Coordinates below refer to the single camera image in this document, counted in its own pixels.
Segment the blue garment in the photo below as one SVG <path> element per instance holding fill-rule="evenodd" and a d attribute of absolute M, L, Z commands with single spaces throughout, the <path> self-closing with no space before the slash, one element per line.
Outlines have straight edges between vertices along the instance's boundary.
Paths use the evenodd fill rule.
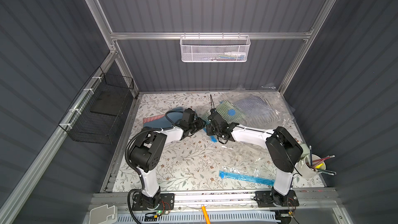
<path fill-rule="evenodd" d="M 165 118 L 171 123 L 176 124 L 183 116 L 183 108 L 178 107 L 165 113 Z"/>

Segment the red white striped tank top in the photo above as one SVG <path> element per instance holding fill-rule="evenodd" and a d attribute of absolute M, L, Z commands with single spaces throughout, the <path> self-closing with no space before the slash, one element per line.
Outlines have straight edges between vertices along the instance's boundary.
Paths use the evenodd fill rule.
<path fill-rule="evenodd" d="M 156 121 L 156 120 L 163 118 L 164 116 L 165 116 L 165 114 L 146 117 L 143 119 L 143 123 L 149 123 L 152 121 Z"/>

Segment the clear blue-zip vacuum bag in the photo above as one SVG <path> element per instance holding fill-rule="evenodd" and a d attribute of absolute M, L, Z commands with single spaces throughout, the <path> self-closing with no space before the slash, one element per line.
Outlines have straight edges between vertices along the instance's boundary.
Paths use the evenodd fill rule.
<path fill-rule="evenodd" d="M 231 179 L 266 186 L 273 186 L 276 179 L 276 174 L 272 171 L 261 171 L 257 167 L 251 168 L 248 166 L 221 166 L 218 175 L 222 179 Z"/>

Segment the green white striped garment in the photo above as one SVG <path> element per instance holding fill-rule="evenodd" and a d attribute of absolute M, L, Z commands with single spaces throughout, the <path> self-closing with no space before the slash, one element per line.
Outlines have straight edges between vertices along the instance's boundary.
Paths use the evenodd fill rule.
<path fill-rule="evenodd" d="M 210 115 L 210 110 L 211 110 L 212 104 L 208 106 L 200 106 L 197 108 L 197 113 L 200 118 L 206 121 L 207 124 L 209 124 L 208 117 Z M 222 101 L 220 104 L 216 106 L 216 111 L 223 117 L 223 119 L 227 123 L 231 122 L 240 122 L 244 118 L 246 118 L 246 115 L 239 110 L 237 107 L 235 107 L 232 103 L 229 101 L 225 100 Z"/>

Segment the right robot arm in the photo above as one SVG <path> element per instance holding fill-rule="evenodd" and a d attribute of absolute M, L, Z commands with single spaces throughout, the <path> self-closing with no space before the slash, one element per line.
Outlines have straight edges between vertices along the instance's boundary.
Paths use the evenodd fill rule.
<path fill-rule="evenodd" d="M 207 135 L 216 136 L 219 142 L 248 143 L 267 149 L 277 168 L 273 195 L 286 197 L 291 190 L 295 165 L 300 161 L 303 148 L 284 127 L 273 130 L 251 128 L 227 121 L 215 108 L 210 110 Z"/>

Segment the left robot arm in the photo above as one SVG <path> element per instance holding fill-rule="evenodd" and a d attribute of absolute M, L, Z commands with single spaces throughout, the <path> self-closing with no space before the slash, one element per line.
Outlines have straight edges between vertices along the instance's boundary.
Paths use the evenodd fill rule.
<path fill-rule="evenodd" d="M 175 108 L 154 122 L 135 134 L 124 152 L 127 165 L 140 177 L 143 196 L 150 200 L 160 194 L 155 169 L 164 147 L 191 137 L 206 126 L 206 121 L 191 108 Z"/>

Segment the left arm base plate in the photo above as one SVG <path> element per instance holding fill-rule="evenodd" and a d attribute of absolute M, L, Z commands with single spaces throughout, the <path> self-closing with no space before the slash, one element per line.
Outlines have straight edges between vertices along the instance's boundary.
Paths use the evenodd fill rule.
<path fill-rule="evenodd" d="M 142 193 L 134 194 L 132 198 L 133 211 L 173 210 L 175 194 L 160 193 L 149 198 Z"/>

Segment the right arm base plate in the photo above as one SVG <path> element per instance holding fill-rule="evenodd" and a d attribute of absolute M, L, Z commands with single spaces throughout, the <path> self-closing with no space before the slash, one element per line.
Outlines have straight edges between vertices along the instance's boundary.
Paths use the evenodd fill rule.
<path fill-rule="evenodd" d="M 294 190 L 289 190 L 286 196 L 271 190 L 256 191 L 254 200 L 258 207 L 298 207 L 300 205 Z"/>

